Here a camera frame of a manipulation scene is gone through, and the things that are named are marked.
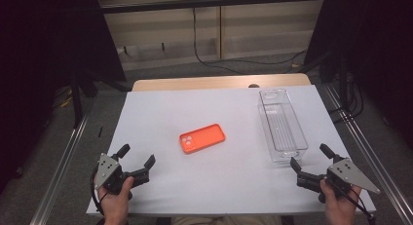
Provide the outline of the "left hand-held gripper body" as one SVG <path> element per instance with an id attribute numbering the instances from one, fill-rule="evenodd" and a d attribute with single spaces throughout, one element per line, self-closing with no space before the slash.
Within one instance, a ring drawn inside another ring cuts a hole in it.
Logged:
<path id="1" fill-rule="evenodd" d="M 102 153 L 97 164 L 94 188 L 104 187 L 109 193 L 118 195 L 123 187 L 125 180 L 133 178 L 132 188 L 147 183 L 149 181 L 150 160 L 144 164 L 142 169 L 132 172 L 123 171 L 119 160 L 125 153 L 117 153 L 111 157 Z"/>

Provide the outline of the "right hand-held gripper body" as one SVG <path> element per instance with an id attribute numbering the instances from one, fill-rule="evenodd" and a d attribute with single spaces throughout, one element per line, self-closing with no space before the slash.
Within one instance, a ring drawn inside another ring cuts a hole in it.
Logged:
<path id="1" fill-rule="evenodd" d="M 323 179 L 331 185 L 336 198 L 347 195 L 353 186 L 376 194 L 381 193 L 381 190 L 348 158 L 335 161 L 327 168 L 326 174 L 315 175 L 303 170 L 296 174 L 296 185 L 318 193 L 321 203 L 325 202 L 325 195 L 320 189 Z"/>

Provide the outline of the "orange phone case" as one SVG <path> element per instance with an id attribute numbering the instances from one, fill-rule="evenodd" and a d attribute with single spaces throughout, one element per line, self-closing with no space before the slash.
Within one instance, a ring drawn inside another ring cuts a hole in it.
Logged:
<path id="1" fill-rule="evenodd" d="M 195 153 L 226 139 L 218 124 L 212 124 L 197 130 L 188 131 L 179 136 L 180 146 L 185 154 Z"/>

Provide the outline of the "person's left hand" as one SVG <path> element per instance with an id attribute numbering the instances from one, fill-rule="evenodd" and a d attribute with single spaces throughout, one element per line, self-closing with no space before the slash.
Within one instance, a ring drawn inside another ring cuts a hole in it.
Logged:
<path id="1" fill-rule="evenodd" d="M 133 178 L 125 180 L 118 195 L 112 195 L 104 187 L 97 191 L 104 213 L 104 225 L 127 225 L 129 214 L 129 192 L 133 185 Z"/>

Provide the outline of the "person's right hand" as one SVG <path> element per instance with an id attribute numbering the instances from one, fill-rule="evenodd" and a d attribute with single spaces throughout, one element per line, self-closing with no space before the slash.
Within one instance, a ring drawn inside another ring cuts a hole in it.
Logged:
<path id="1" fill-rule="evenodd" d="M 325 195 L 325 219 L 327 225 L 353 225 L 357 207 L 348 199 L 337 199 L 333 188 L 323 179 L 320 189 Z"/>

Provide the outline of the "clear plastic container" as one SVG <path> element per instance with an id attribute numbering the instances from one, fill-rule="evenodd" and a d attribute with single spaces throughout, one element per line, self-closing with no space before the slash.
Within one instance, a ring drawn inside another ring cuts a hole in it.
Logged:
<path id="1" fill-rule="evenodd" d="M 275 163 L 300 160 L 309 145 L 299 124 L 287 90 L 259 92 L 258 111 L 270 158 Z"/>

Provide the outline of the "white table cover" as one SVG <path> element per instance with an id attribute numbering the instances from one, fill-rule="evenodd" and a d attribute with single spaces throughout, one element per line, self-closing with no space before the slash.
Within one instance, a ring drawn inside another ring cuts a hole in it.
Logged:
<path id="1" fill-rule="evenodd" d="M 256 89 L 132 92 L 109 148 L 130 146 L 125 170 L 156 163 L 133 189 L 132 214 L 253 215 L 321 212 L 318 195 L 296 184 L 289 165 L 271 160 Z M 217 124 L 223 142 L 186 154 L 179 137 Z"/>

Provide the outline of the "black metal stand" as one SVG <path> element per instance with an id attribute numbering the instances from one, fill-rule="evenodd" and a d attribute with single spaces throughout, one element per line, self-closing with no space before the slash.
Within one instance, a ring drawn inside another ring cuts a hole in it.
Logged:
<path id="1" fill-rule="evenodd" d="M 97 88 L 94 85 L 94 77 L 92 71 L 73 70 L 70 78 L 70 88 L 72 91 L 73 108 L 75 114 L 74 129 L 77 129 L 83 119 L 80 92 L 83 92 L 86 97 L 95 97 L 97 95 Z"/>

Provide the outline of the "black curtain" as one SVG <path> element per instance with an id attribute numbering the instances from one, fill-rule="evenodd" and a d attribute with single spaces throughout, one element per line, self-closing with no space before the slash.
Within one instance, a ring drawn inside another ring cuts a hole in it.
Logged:
<path id="1" fill-rule="evenodd" d="M 346 66 L 413 149 L 413 0 L 323 0 L 305 57 Z"/>
<path id="2" fill-rule="evenodd" d="M 55 91 L 126 79 L 98 0 L 0 0 L 0 194 L 52 113 Z"/>

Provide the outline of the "black horizontal bar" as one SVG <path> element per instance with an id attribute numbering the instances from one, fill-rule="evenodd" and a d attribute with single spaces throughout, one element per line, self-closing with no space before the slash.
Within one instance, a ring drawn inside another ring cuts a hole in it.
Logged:
<path id="1" fill-rule="evenodd" d="M 318 1 L 318 0 L 180 0 L 180 1 L 166 1 L 166 2 L 157 2 L 157 3 L 103 6 L 99 9 L 99 11 L 103 14 L 120 14 L 120 13 L 270 4 L 270 3 L 303 2 L 303 1 Z"/>

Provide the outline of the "aluminium floor rail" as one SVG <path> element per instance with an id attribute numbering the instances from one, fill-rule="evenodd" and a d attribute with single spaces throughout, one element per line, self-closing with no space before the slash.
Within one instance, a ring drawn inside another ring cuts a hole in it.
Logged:
<path id="1" fill-rule="evenodd" d="M 64 177 L 67 174 L 70 163 L 73 159 L 76 148 L 79 145 L 80 139 L 83 135 L 85 126 L 90 118 L 89 114 L 86 114 L 73 130 L 69 141 L 67 142 L 62 157 L 56 167 L 55 173 L 49 183 L 46 193 L 44 194 L 41 202 L 37 206 L 37 209 L 29 223 L 29 225 L 47 225 L 53 206 L 56 202 L 56 198 L 59 194 Z"/>
<path id="2" fill-rule="evenodd" d="M 369 98 L 361 114 L 352 118 L 339 109 L 334 87 L 323 86 L 319 91 L 350 157 L 381 190 L 370 195 L 377 224 L 413 225 L 413 150 L 386 124 Z"/>

